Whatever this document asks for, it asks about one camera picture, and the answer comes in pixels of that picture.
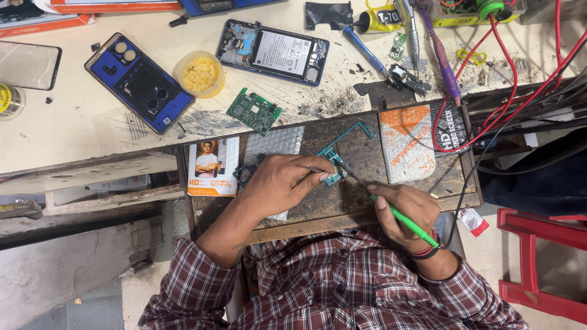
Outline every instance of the maroon checkered shirt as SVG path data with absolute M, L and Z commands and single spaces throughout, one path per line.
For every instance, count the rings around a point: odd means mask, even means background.
M 260 295 L 222 320 L 240 268 L 222 269 L 190 240 L 178 243 L 141 329 L 528 329 L 464 260 L 444 281 L 416 272 L 376 226 L 265 244 Z

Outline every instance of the tattoo on arm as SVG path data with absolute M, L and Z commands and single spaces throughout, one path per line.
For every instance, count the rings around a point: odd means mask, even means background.
M 242 244 L 235 244 L 235 245 L 232 246 L 232 249 L 233 250 L 236 249 L 236 248 L 238 248 L 238 247 L 241 247 L 241 250 L 238 252 L 237 257 L 234 258 L 234 261 L 232 262 L 232 265 L 230 265 L 230 268 L 236 267 L 239 264 L 239 262 L 241 262 L 242 252 L 245 251 L 244 245 L 245 244 L 242 243 Z

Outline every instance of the bubble wrap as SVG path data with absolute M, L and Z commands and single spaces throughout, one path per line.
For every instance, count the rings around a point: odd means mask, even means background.
M 265 137 L 259 134 L 251 134 L 247 140 L 244 164 L 256 163 L 257 155 L 260 153 L 266 156 L 271 154 L 299 154 L 299 149 L 302 146 L 302 138 L 303 126 L 272 130 Z M 288 218 L 288 212 L 272 215 L 268 218 L 285 221 Z
M 389 183 L 421 180 L 434 172 L 430 108 L 382 112 L 379 122 Z

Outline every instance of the green circuit board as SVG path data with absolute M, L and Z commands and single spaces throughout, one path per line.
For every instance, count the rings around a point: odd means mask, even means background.
M 393 38 L 393 46 L 389 52 L 389 57 L 394 60 L 401 60 L 403 56 L 403 51 L 405 50 L 404 44 L 406 43 L 407 35 L 398 32 L 396 37 Z
M 255 93 L 247 95 L 246 92 L 247 88 L 241 90 L 226 114 L 265 136 L 279 117 L 281 108 Z

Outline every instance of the red plastic chair leg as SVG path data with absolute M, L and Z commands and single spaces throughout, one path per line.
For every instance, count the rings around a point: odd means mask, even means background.
M 583 220 L 581 216 L 556 217 L 520 213 L 511 208 L 497 211 L 497 227 L 519 236 L 522 283 L 499 281 L 500 297 L 552 315 L 587 324 L 587 305 L 541 292 L 536 275 L 536 238 L 587 250 L 587 229 L 556 220 Z

